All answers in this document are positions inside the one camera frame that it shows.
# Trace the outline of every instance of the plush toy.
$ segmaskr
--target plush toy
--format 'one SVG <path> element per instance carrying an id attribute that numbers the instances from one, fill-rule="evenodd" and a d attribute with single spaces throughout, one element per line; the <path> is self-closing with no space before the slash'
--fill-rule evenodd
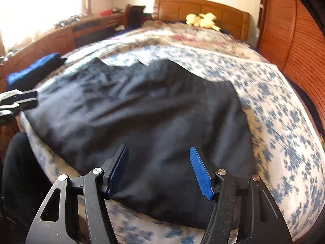
<path id="1" fill-rule="evenodd" d="M 220 27 L 217 27 L 216 24 L 214 23 L 214 20 L 216 17 L 211 14 L 189 14 L 186 17 L 186 23 L 190 26 L 195 26 L 195 27 L 202 27 L 202 28 L 209 28 L 209 29 L 214 29 L 215 31 L 220 31 Z"/>

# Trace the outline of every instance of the metal screw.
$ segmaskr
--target metal screw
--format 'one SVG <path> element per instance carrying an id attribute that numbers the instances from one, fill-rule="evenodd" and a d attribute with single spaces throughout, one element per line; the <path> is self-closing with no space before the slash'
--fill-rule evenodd
<path id="1" fill-rule="evenodd" d="M 253 175 L 253 180 L 255 182 L 259 182 L 261 180 L 261 177 L 259 177 L 258 175 Z"/>
<path id="2" fill-rule="evenodd" d="M 93 174 L 100 174 L 100 173 L 101 173 L 101 168 L 93 169 Z"/>
<path id="3" fill-rule="evenodd" d="M 217 173 L 218 173 L 219 175 L 226 175 L 226 174 L 227 174 L 227 171 L 224 170 L 224 169 L 219 169 L 219 170 L 217 171 Z"/>
<path id="4" fill-rule="evenodd" d="M 59 181 L 64 181 L 65 179 L 67 179 L 68 178 L 68 176 L 66 175 L 66 174 L 61 174 L 57 179 L 59 180 Z"/>

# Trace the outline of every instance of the mattress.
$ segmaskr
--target mattress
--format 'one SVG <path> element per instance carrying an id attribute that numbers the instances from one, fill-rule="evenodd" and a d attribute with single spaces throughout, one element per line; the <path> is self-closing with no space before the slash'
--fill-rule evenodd
<path id="1" fill-rule="evenodd" d="M 287 80 L 245 43 L 213 30 L 148 21 L 141 29 L 85 46 L 65 57 L 66 64 L 41 82 L 39 91 L 63 74 L 77 72 L 94 57 L 114 66 L 169 59 L 204 79 L 231 81 L 251 130 L 258 173 L 277 202 L 293 240 L 315 223 L 325 202 L 321 143 Z M 21 124 L 52 182 L 64 173 L 79 176 L 40 140 L 23 113 Z M 114 201 L 106 204 L 120 243 L 200 243 L 204 234 L 204 230 L 156 221 Z M 232 231 L 230 243 L 235 241 L 236 231 Z"/>

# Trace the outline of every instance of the bright window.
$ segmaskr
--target bright window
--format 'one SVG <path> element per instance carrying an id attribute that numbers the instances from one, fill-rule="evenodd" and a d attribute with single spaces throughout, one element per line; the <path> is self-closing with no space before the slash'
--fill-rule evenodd
<path id="1" fill-rule="evenodd" d="M 82 12 L 82 0 L 0 0 L 0 30 L 6 49 Z"/>

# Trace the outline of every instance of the blue and white floral sheet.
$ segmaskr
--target blue and white floral sheet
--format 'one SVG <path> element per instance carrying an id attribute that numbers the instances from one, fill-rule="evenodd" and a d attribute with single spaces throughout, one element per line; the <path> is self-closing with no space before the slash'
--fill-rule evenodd
<path id="1" fill-rule="evenodd" d="M 300 238 L 324 206 L 325 154 L 297 95 L 275 65 L 262 62 L 263 57 L 254 61 L 223 54 L 218 49 L 171 43 L 171 32 L 169 27 L 144 28 L 75 50 L 67 55 L 66 65 L 42 82 L 38 90 L 62 74 L 76 72 L 93 57 L 117 66 L 169 59 L 207 80 L 230 80 L 247 116 L 259 175 L 276 200 L 293 240 Z M 63 173 L 79 176 L 41 142 L 24 114 L 21 114 L 21 124 L 38 162 L 52 182 Z M 156 221 L 114 201 L 106 204 L 120 243 L 193 244 L 200 243 L 204 234 L 204 230 Z M 230 243 L 235 241 L 236 231 L 232 231 Z"/>

